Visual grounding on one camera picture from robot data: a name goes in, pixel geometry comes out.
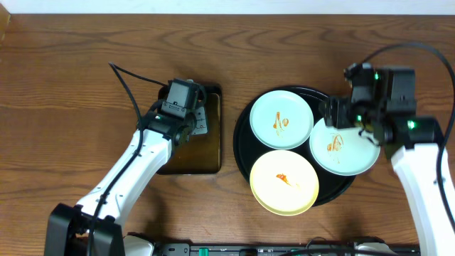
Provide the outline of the light blue plate top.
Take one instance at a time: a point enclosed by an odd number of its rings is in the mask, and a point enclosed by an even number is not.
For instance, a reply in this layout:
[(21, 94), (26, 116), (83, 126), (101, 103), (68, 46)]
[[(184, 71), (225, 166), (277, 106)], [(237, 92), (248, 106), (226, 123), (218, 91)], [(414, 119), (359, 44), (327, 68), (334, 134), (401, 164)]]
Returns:
[(293, 149), (310, 137), (314, 115), (309, 103), (294, 92), (274, 90), (260, 96), (250, 111), (256, 138), (273, 149)]

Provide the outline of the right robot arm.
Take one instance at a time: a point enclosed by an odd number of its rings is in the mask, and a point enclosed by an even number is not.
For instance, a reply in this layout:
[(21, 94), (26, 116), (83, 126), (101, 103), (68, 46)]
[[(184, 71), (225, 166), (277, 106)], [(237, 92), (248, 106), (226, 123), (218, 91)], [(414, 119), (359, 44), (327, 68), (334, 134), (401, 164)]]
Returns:
[(353, 64), (344, 71), (348, 97), (330, 97), (320, 111), (327, 127), (359, 127), (391, 161), (409, 203), (422, 255), (453, 255), (454, 185), (436, 118), (417, 116), (415, 72)]

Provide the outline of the light blue plate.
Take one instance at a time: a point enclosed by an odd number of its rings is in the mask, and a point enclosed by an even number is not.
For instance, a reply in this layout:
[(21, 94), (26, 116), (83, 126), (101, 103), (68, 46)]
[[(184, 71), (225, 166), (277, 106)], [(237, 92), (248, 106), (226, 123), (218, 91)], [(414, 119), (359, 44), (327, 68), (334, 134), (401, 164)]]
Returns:
[(309, 103), (294, 92), (274, 90), (260, 96), (250, 111), (256, 138), (273, 149), (293, 149), (310, 137), (314, 115)]
[(323, 119), (314, 125), (309, 146), (320, 166), (340, 176), (354, 176), (367, 171), (380, 155), (380, 146), (372, 134), (360, 127), (327, 127)]

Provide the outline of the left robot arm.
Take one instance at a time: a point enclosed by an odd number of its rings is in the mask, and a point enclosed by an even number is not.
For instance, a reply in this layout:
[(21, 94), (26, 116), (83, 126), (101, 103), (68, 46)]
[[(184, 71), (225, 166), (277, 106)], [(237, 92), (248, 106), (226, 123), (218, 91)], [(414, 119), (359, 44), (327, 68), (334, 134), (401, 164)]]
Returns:
[(152, 255), (155, 244), (124, 235), (124, 224), (151, 178), (191, 135), (205, 112), (207, 92), (174, 79), (163, 99), (138, 115), (129, 146), (107, 175), (75, 206), (58, 204), (48, 220), (45, 255)]

